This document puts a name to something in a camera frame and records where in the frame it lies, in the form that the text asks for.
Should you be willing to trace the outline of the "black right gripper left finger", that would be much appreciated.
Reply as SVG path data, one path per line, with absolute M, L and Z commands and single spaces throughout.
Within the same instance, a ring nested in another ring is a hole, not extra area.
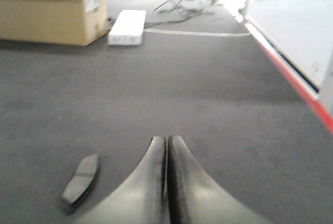
M 166 162 L 166 139 L 154 136 L 131 174 L 73 223 L 161 223 Z

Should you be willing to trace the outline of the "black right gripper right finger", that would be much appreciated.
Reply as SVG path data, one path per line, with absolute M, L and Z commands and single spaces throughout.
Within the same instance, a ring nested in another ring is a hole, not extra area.
M 171 223 L 269 223 L 216 183 L 180 135 L 168 137 L 167 167 Z

